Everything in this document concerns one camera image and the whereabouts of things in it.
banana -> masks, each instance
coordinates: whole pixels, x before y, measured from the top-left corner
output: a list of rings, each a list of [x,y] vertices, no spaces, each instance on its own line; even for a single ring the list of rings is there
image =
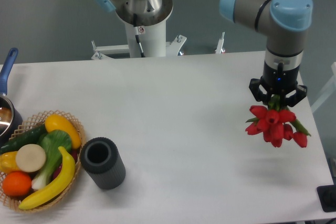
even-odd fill
[[[72,181],[76,170],[75,160],[63,146],[58,147],[58,150],[62,154],[61,172],[46,187],[25,198],[19,205],[19,209],[29,210],[50,201],[67,188]]]

pan handle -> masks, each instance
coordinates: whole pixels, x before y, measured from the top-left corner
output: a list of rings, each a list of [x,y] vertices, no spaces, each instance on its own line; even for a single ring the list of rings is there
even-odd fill
[[[17,48],[11,48],[5,63],[0,72],[0,94],[7,94],[7,80],[12,66],[15,62],[16,56],[19,53]]]

wicker basket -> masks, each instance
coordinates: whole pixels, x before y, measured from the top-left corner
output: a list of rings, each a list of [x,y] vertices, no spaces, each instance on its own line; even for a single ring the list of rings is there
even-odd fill
[[[83,147],[84,143],[85,143],[85,132],[84,132],[84,128],[82,126],[82,124],[78,121],[77,118],[75,118],[73,115],[71,115],[70,113],[65,113],[62,111],[45,111],[45,112],[40,112],[38,113],[38,115],[33,115],[32,117],[28,118],[27,121],[24,121],[22,123],[22,125],[20,125],[18,127],[17,130],[15,130],[15,132],[12,134],[12,137],[9,139],[11,140],[14,136],[19,135],[29,129],[32,129],[34,127],[37,127],[41,124],[44,123],[45,119],[52,114],[59,114],[64,116],[65,118],[67,118],[72,124],[73,126],[76,128],[76,130],[79,133],[81,142],[82,142],[82,146],[80,147],[80,149]],[[20,201],[17,199],[13,199],[10,198],[9,196],[5,195],[3,190],[2,190],[2,182],[4,180],[4,178],[6,177],[6,174],[3,172],[0,172],[0,202],[3,203],[4,206],[9,207],[10,209],[16,211],[16,212],[23,212],[23,213],[33,213],[33,212],[39,212],[39,211],[43,211],[46,210],[52,206],[54,206],[55,204],[57,204],[58,202],[60,202],[64,196],[67,194],[67,192],[71,189],[72,185],[74,184],[74,181],[76,180],[79,170],[80,170],[80,160],[78,158],[77,162],[76,162],[76,171],[75,171],[75,176],[72,179],[71,183],[68,185],[68,187],[60,194],[58,195],[56,198],[54,198],[52,201],[50,201],[47,204],[44,204],[42,206],[33,208],[31,210],[21,210],[19,209],[18,205],[20,205]]]

pot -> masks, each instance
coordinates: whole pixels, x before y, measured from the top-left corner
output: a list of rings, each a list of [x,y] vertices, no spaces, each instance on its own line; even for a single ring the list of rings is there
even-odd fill
[[[12,48],[0,72],[0,147],[3,146],[22,124],[22,117],[7,97],[7,80],[18,54],[17,48]]]

red tulip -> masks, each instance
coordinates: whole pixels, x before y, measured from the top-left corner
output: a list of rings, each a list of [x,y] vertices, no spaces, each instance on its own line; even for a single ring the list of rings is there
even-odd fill
[[[284,139],[291,140],[293,138],[292,127],[287,123],[285,123],[283,126],[284,126],[283,127],[283,137],[284,137]]]
[[[279,139],[273,139],[271,141],[271,144],[274,146],[274,147],[281,147],[282,145],[282,138],[279,138]]]
[[[279,121],[279,112],[276,110],[269,110],[266,113],[265,119],[269,124],[276,124]]]
[[[270,125],[266,122],[265,118],[262,118],[257,123],[257,128],[261,130],[262,132],[267,131],[269,129]]]
[[[289,110],[281,110],[279,112],[279,122],[280,123],[292,122],[292,121],[295,121],[295,119],[296,119],[295,114]]]
[[[270,127],[270,132],[273,139],[283,139],[284,137],[284,125],[282,123],[274,124]]]
[[[262,119],[265,118],[267,113],[267,108],[260,105],[253,105],[250,108],[250,112],[255,115],[257,118]]]
[[[264,140],[266,143],[271,142],[273,140],[270,130],[264,131]]]
[[[307,147],[307,135],[305,135],[302,132],[295,132],[293,134],[294,141],[301,147],[305,148]]]
[[[245,131],[247,131],[248,135],[256,135],[262,132],[261,130],[257,128],[257,125],[255,122],[253,122],[249,127],[247,127]]]

